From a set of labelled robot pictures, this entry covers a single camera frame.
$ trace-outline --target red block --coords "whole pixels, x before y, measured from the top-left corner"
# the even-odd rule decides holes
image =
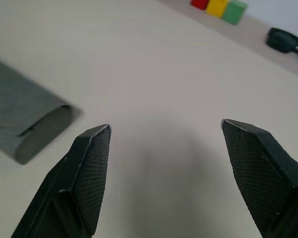
[[[201,10],[207,9],[209,0],[192,0],[191,5]]]

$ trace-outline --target white table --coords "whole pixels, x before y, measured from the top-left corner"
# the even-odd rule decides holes
[[[0,59],[84,110],[33,161],[0,152],[0,238],[84,130],[113,127],[98,238],[259,238],[221,119],[298,161],[298,77],[156,0],[0,0]]]

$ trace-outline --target black object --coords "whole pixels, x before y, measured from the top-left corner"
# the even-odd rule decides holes
[[[266,44],[282,53],[295,52],[298,54],[298,37],[281,29],[271,28]]]
[[[90,238],[103,200],[110,125],[87,130],[42,182],[12,238]]]
[[[267,131],[224,119],[237,186],[264,238],[298,238],[298,163]]]
[[[73,120],[73,107],[0,62],[0,149],[26,164]]]

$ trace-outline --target toy block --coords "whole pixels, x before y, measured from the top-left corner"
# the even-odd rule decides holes
[[[205,10],[207,9],[209,0],[192,0],[191,5],[197,7],[198,9]]]
[[[232,0],[227,4],[222,19],[228,23],[237,25],[240,22],[247,7],[247,3],[243,3],[239,0]]]
[[[228,0],[210,0],[207,7],[207,14],[222,17]]]

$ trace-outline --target green block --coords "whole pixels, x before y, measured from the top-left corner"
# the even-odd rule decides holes
[[[227,4],[222,19],[233,25],[237,25],[248,7],[247,3],[232,0]]]

